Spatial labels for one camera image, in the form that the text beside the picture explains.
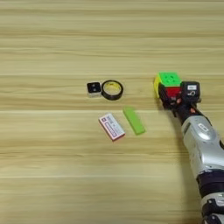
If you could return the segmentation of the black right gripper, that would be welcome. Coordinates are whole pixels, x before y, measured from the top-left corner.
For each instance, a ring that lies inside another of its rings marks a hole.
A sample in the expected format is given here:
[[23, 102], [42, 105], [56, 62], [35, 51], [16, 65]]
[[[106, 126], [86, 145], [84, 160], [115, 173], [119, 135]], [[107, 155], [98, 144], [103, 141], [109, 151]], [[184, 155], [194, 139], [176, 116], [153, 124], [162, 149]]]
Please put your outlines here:
[[201, 116], [202, 113], [197, 109], [196, 102], [185, 101], [181, 98], [170, 99], [163, 84], [158, 85], [158, 94], [164, 109], [170, 110], [175, 117]]

